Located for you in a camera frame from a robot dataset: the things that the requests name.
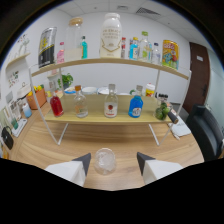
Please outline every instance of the green plant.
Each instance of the green plant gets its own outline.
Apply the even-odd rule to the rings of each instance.
[[[70,86],[73,82],[73,77],[70,75],[70,73],[68,73],[67,75],[62,75],[62,82],[63,85],[67,84]],[[58,86],[61,88],[61,80],[58,79]]]

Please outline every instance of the door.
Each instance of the door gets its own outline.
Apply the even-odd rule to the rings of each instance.
[[[204,105],[209,80],[210,80],[210,63],[207,48],[190,43],[191,49],[191,81],[188,92],[183,104],[183,108],[190,113],[194,104]]]

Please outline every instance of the red bottle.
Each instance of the red bottle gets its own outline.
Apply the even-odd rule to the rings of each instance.
[[[51,109],[52,109],[55,117],[60,117],[61,115],[64,114],[64,111],[63,111],[63,108],[61,105],[61,101],[60,101],[59,97],[56,96],[55,93],[54,93],[54,96],[51,98],[50,104],[51,104]]]

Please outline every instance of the ceiling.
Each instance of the ceiling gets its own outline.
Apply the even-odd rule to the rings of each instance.
[[[197,43],[213,51],[210,44],[197,28],[178,12],[151,0],[73,0],[57,9],[72,17],[94,12],[131,13],[155,20],[179,33],[189,42]]]

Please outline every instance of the ceiling vent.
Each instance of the ceiling vent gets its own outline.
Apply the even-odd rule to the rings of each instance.
[[[118,5],[117,9],[118,10],[128,10],[128,7],[127,6],[123,6],[123,5]]]
[[[160,19],[162,18],[163,16],[161,16],[159,13],[157,12],[153,12],[149,9],[145,9],[145,8],[140,8],[137,12],[136,12],[137,15],[139,16],[144,16],[144,17],[147,17],[147,18],[150,18],[150,19],[153,19],[153,20],[157,20],[157,19]]]

